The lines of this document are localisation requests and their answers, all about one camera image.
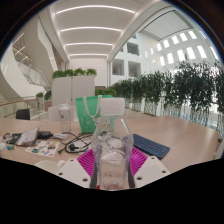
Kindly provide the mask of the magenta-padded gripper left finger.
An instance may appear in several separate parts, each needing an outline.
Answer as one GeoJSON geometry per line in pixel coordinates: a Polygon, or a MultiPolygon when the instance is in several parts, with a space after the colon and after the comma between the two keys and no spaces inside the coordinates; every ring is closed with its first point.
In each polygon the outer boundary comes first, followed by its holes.
{"type": "Polygon", "coordinates": [[[77,159],[60,160],[58,166],[58,176],[84,188],[96,187],[97,174],[92,150],[88,150],[77,159]]]}

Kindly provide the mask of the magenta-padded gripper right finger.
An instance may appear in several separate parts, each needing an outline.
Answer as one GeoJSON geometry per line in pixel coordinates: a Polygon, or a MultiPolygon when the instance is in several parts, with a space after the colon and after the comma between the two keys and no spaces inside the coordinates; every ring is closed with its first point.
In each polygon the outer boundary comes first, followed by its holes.
{"type": "Polygon", "coordinates": [[[134,148],[128,168],[128,184],[130,188],[140,188],[159,180],[170,172],[155,156],[147,156],[134,148]]]}

